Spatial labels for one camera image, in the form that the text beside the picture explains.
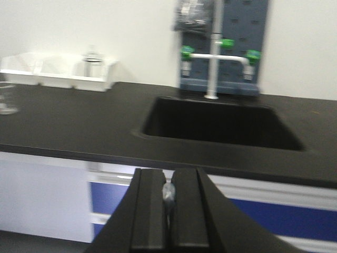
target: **black sink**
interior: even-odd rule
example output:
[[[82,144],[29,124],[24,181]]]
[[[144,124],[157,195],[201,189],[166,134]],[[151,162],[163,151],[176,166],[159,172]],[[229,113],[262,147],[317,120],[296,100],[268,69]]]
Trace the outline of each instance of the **black sink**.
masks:
[[[275,112],[265,106],[157,98],[143,133],[157,137],[303,150]]]

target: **white wall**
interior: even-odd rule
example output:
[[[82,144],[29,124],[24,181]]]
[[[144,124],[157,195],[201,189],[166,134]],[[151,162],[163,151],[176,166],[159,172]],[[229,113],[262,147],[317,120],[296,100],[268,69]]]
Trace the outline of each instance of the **white wall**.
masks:
[[[177,86],[176,0],[0,0],[0,57],[28,51],[120,60],[121,81]],[[337,100],[337,1],[270,0],[262,92]]]
[[[262,92],[337,100],[337,0],[272,0]]]

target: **white cabinet door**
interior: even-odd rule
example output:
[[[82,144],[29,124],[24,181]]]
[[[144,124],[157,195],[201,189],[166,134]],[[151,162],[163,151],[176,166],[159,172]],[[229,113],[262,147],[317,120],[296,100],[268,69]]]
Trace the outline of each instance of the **white cabinet door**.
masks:
[[[0,230],[90,242],[86,162],[0,152]]]

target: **pegboard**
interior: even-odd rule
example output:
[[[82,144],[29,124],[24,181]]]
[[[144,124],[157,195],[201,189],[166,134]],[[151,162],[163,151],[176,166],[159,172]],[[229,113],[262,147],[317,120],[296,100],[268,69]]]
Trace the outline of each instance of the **pegboard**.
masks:
[[[221,49],[222,55],[245,56],[246,51],[262,51],[268,0],[224,0],[223,38],[235,40],[231,50]],[[209,54],[210,39],[200,35],[183,33],[182,44],[191,46],[195,53]],[[209,71],[208,59],[193,59],[189,76],[181,75],[180,88],[206,91]],[[257,96],[259,63],[255,66],[252,81],[245,81],[242,64],[235,61],[219,61],[217,91],[227,94]]]

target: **black countertop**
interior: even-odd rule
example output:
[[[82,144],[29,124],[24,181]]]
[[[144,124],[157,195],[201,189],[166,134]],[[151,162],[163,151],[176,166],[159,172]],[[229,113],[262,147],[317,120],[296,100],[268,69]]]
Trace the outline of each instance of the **black countertop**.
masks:
[[[221,95],[217,102],[266,105],[303,151],[152,138],[140,129],[158,96],[203,94],[118,83],[107,92],[18,85],[21,111],[0,115],[0,151],[175,169],[202,167],[221,176],[337,189],[337,101]]]

